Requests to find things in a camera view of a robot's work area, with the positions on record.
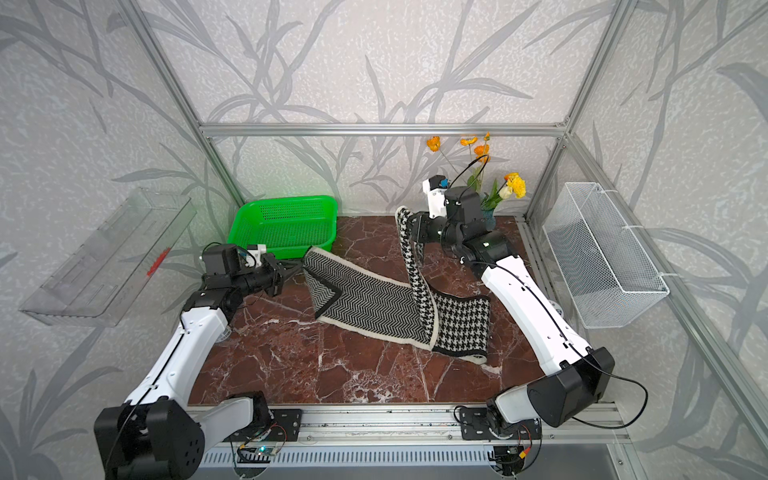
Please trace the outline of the black white patterned scarf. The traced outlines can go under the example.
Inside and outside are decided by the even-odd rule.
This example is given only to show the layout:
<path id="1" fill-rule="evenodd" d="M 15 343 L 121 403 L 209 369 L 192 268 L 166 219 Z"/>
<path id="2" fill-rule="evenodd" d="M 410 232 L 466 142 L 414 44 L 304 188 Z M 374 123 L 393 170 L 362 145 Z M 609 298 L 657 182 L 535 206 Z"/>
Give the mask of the black white patterned scarf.
<path id="1" fill-rule="evenodd" d="M 405 206 L 395 214 L 406 283 L 316 247 L 306 253 L 302 270 L 315 318 L 371 338 L 484 364 L 490 299 L 456 297 L 432 288 L 420 270 L 424 248 L 410 239 L 412 215 Z"/>

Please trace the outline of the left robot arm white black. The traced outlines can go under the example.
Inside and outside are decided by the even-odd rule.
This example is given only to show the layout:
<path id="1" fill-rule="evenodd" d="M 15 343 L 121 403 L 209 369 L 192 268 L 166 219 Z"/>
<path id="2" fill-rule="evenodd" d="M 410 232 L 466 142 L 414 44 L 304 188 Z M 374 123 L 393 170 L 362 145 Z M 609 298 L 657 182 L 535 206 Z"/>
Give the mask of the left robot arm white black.
<path id="1" fill-rule="evenodd" d="M 147 376 L 125 401 L 104 409 L 94 436 L 108 479 L 188 479 L 204 454 L 243 429 L 271 430 L 274 417 L 261 392 L 237 394 L 194 417 L 191 392 L 215 343 L 246 297 L 281 293 L 301 269 L 261 247 L 213 242 L 202 252 L 200 288 L 185 302 L 179 325 Z"/>

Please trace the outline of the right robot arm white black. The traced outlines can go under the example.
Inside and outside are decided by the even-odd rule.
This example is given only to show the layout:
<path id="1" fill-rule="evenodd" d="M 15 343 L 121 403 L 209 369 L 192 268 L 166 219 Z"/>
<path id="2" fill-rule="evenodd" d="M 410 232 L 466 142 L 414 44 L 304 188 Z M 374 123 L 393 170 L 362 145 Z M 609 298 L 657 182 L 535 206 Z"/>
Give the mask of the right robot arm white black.
<path id="1" fill-rule="evenodd" d="M 438 175 L 424 181 L 423 191 L 427 210 L 406 220 L 411 239 L 447 248 L 472 270 L 510 313 L 544 373 L 490 400 L 494 428 L 529 419 L 556 428 L 598 402 L 615 367 L 611 353 L 592 348 L 557 313 L 505 234 L 488 229 L 472 188 L 452 187 Z"/>

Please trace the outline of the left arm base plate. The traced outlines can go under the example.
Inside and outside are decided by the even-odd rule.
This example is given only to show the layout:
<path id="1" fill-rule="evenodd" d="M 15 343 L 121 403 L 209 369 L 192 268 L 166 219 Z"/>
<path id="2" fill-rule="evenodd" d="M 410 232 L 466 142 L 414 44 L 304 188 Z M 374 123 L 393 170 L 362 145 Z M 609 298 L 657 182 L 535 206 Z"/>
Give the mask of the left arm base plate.
<path id="1" fill-rule="evenodd" d="M 225 442 L 257 443 L 257 442 L 297 442 L 302 420 L 302 409 L 278 408 L 271 411 L 273 416 L 264 426 L 256 424 L 238 430 L 228 436 Z"/>

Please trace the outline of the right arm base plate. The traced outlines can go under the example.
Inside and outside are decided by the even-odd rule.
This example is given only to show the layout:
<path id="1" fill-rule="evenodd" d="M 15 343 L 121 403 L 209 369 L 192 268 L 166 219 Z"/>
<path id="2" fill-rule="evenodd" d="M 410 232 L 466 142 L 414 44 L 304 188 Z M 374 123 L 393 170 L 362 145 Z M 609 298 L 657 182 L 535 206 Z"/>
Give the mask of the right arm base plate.
<path id="1" fill-rule="evenodd" d="M 539 419 L 527 419 L 517 423 L 506 422 L 500 414 L 487 407 L 456 406 L 454 420 L 461 428 L 463 440 L 515 440 L 533 442 L 542 437 Z"/>

